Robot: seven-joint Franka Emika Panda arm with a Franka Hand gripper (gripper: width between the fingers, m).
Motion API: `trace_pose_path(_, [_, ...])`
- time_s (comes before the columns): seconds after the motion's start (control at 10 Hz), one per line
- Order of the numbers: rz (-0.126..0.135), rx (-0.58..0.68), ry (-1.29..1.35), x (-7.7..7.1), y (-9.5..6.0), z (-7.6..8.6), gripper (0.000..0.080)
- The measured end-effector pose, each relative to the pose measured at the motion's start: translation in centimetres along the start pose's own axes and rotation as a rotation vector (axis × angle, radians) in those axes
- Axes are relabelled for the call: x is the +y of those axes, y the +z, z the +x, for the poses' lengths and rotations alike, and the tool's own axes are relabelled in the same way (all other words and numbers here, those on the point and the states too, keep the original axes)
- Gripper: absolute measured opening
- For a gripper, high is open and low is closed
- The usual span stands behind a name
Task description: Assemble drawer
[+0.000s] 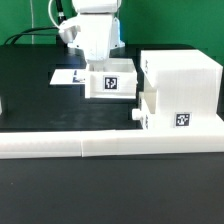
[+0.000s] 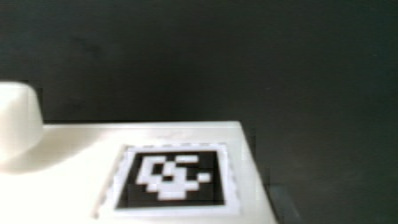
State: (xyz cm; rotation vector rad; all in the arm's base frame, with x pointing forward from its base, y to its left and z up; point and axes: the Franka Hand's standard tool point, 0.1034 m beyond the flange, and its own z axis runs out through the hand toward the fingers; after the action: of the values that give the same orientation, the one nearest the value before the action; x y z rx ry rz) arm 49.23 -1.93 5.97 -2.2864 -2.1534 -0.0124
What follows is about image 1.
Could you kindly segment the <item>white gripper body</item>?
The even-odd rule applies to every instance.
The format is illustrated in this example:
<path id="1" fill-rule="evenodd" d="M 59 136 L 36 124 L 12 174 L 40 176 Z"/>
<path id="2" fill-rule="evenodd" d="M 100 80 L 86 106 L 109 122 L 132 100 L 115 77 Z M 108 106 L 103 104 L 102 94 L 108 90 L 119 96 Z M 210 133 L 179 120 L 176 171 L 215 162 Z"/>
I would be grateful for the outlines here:
<path id="1" fill-rule="evenodd" d="M 81 14 L 79 19 L 87 63 L 103 63 L 109 58 L 113 15 Z"/>

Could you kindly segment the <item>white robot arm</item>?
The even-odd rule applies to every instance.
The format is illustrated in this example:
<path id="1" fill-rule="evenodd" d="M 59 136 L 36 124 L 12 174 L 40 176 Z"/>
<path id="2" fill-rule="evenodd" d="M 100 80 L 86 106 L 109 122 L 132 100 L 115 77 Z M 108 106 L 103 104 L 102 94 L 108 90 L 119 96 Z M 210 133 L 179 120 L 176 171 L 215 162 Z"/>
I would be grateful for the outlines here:
<path id="1" fill-rule="evenodd" d="M 122 0 L 72 0 L 77 15 L 63 21 L 59 35 L 64 43 L 84 52 L 88 64 L 103 63 L 110 51 L 125 46 L 115 16 Z"/>

